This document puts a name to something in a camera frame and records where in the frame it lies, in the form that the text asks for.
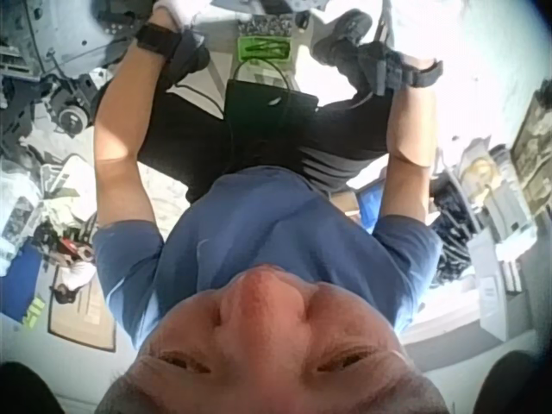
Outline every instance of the yellow object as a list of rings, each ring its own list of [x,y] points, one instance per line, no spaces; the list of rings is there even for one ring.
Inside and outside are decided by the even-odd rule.
[[[33,302],[31,302],[31,304],[28,306],[27,315],[23,317],[23,326],[26,326],[29,329],[34,328],[36,322],[38,321],[38,317],[42,314],[42,310],[45,306],[46,304],[41,298],[34,298]]]
[[[497,165],[485,158],[478,158],[468,166],[460,177],[467,197],[475,204],[483,205],[489,191],[496,190],[502,183]]]

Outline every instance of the black strap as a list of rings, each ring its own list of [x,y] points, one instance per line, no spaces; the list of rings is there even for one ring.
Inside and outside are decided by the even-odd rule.
[[[397,53],[379,41],[374,41],[359,48],[358,60],[362,71],[372,87],[373,93],[380,97],[387,89],[399,91],[405,86],[426,88],[432,86],[443,73],[442,62],[420,71],[416,67],[403,63]]]
[[[172,59],[182,39],[182,34],[175,33],[153,23],[144,24],[136,34],[138,47]]]
[[[439,61],[424,71],[419,71],[411,66],[405,66],[403,74],[407,85],[413,88],[427,88],[428,86],[432,86],[442,76],[442,72],[442,61]]]
[[[184,33],[179,34],[179,43],[161,74],[163,81],[168,81],[168,85],[170,84],[167,89],[182,80],[190,72],[193,65],[198,63],[197,59],[194,58],[197,57],[198,51],[204,42],[205,38],[201,34],[191,30],[185,30]]]

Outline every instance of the green object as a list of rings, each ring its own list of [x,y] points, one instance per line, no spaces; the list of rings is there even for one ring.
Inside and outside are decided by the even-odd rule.
[[[292,38],[280,36],[244,36],[238,39],[238,59],[271,60],[287,63],[292,58]]]

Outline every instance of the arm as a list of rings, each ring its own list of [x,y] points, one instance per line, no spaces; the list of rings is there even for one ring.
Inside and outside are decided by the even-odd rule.
[[[425,69],[433,60],[405,58]],[[389,166],[379,216],[407,216],[425,221],[436,153],[436,97],[433,88],[407,87],[392,103],[387,130]]]
[[[157,9],[150,22],[176,31],[171,15]],[[162,56],[133,44],[98,109],[94,131],[97,214],[101,226],[123,220],[154,222],[141,183],[137,156],[146,137]]]

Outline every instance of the white glove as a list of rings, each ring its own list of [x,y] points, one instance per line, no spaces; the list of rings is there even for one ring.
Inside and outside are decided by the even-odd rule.
[[[86,261],[73,263],[70,268],[61,267],[61,279],[71,292],[88,285],[96,276],[96,267]]]
[[[191,25],[193,18],[210,2],[211,0],[158,0],[154,3],[154,11],[160,7],[167,9],[180,31],[183,32]]]
[[[462,0],[391,0],[392,48],[418,59],[443,55],[457,36]]]

